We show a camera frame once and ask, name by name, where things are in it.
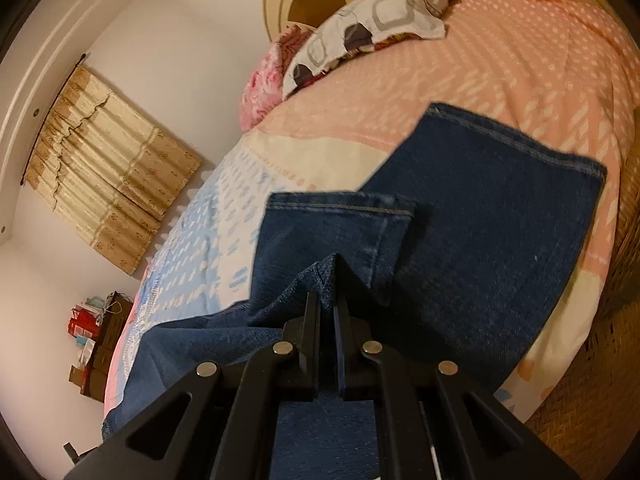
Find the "dark blue denim jeans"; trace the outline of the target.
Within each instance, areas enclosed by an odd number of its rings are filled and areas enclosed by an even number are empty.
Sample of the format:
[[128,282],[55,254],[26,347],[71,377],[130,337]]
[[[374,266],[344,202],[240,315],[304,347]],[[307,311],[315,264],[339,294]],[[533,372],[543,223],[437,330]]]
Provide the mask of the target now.
[[310,292],[363,308],[402,353],[454,359],[497,390],[561,298],[605,178],[594,159],[432,104],[360,190],[270,195],[250,296],[148,330],[104,436],[201,362],[276,342]]

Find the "dark wooden side cabinet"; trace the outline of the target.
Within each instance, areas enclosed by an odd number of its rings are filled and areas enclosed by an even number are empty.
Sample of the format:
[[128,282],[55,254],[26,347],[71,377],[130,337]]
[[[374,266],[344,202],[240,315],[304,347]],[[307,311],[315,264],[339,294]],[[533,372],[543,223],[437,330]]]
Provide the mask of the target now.
[[83,396],[104,402],[107,374],[133,305],[134,302],[120,292],[112,292],[106,298],[107,311],[80,386]]

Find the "red gift bag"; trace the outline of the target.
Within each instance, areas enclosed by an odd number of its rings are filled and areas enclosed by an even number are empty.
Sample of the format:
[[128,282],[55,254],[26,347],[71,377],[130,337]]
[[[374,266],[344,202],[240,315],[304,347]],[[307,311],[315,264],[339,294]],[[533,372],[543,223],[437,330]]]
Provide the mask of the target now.
[[101,309],[76,304],[70,310],[70,319],[67,322],[67,333],[75,338],[84,337],[97,340],[100,336],[104,312]]

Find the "beige patterned window curtain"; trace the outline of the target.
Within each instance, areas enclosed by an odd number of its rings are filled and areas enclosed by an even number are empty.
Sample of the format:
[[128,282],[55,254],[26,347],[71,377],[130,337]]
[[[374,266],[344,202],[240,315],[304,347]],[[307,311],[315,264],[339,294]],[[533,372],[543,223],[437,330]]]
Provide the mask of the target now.
[[197,152],[78,66],[44,120],[24,179],[88,246],[134,274],[201,164]]

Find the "pink floral folded blanket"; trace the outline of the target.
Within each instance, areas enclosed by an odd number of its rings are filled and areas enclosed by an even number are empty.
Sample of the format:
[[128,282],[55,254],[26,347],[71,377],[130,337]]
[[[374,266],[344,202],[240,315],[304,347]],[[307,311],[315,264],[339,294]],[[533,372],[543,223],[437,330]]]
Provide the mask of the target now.
[[270,44],[241,96],[239,122],[243,132],[257,126],[283,101],[286,70],[311,34],[308,28],[290,25]]

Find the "polka dot bed blanket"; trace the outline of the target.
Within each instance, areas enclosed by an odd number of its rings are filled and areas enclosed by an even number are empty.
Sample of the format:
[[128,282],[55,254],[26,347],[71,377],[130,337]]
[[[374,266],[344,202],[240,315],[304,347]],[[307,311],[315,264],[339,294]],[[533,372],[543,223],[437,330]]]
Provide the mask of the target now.
[[585,341],[628,231],[620,199],[636,138],[639,53],[608,14],[572,0],[457,0],[442,40],[405,40],[354,58],[288,99],[224,156],[145,271],[107,375],[104,412],[122,402],[153,326],[212,314],[250,293],[260,222],[274,192],[360,188],[431,114],[493,139],[513,128],[528,155],[582,155],[606,172],[575,270],[498,399],[528,419]]

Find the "white pillow with circles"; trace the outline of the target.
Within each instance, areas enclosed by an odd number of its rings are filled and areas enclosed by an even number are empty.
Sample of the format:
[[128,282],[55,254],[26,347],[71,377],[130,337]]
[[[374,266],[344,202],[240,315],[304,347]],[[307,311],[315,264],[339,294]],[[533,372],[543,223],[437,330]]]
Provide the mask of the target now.
[[355,56],[406,39],[446,37],[442,16],[449,0],[354,0],[309,36],[283,76],[288,98]]

